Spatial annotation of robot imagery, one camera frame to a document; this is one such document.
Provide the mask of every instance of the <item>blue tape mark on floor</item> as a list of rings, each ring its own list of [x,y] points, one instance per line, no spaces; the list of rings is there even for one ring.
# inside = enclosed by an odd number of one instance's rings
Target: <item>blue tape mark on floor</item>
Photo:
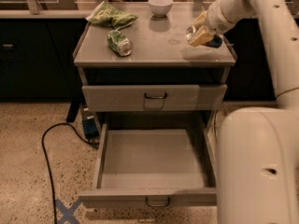
[[[79,222],[74,217],[74,212],[80,205],[81,201],[77,200],[69,209],[67,209],[59,199],[56,199],[56,206],[63,215],[63,217],[61,217],[57,224],[64,224],[66,221],[71,224],[79,224]]]

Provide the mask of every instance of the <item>drawer handle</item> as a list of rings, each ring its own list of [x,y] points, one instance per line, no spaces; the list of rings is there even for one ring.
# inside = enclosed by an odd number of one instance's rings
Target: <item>drawer handle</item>
[[[164,96],[149,96],[146,93],[144,93],[144,97],[146,99],[151,99],[151,100],[164,100],[167,98],[167,93],[165,93]]]
[[[148,207],[167,207],[167,206],[170,205],[170,197],[167,198],[167,203],[165,203],[165,204],[159,204],[159,205],[157,205],[157,204],[149,204],[149,199],[148,199],[148,197],[146,197],[146,205]]]

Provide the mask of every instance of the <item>white bowl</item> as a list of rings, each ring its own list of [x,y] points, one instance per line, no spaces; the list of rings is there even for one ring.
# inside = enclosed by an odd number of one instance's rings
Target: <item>white bowl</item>
[[[173,0],[149,0],[149,8],[156,17],[164,17],[171,9]]]

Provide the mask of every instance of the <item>power cord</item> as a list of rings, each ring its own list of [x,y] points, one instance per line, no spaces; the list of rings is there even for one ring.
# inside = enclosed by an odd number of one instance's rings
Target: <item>power cord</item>
[[[69,123],[58,123],[55,124],[51,127],[49,127],[43,134],[42,139],[41,139],[41,146],[43,147],[43,151],[44,151],[44,155],[45,155],[45,159],[46,159],[46,163],[47,163],[47,167],[48,167],[48,173],[49,173],[49,177],[50,177],[50,186],[51,186],[51,192],[52,192],[52,205],[53,205],[53,214],[54,214],[54,224],[57,224],[57,211],[56,211],[56,201],[55,201],[55,187],[54,187],[54,182],[53,182],[53,176],[52,176],[52,171],[50,169],[50,162],[49,162],[49,158],[48,158],[48,154],[47,154],[47,150],[45,149],[45,142],[44,139],[46,137],[46,134],[52,130],[53,128],[57,127],[57,126],[69,126],[71,127],[74,131],[75,134],[77,135],[77,137],[82,140],[84,143],[86,143],[87,145],[90,145],[93,148],[98,148],[99,144],[98,143],[92,143],[90,141],[86,141],[85,139],[83,139],[80,134],[78,133],[78,131],[75,129],[75,127]]]

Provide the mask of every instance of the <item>cabinet door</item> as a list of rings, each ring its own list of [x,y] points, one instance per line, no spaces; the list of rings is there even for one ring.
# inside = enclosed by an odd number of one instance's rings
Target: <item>cabinet door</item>
[[[1,98],[70,96],[43,20],[0,21],[0,87]]]

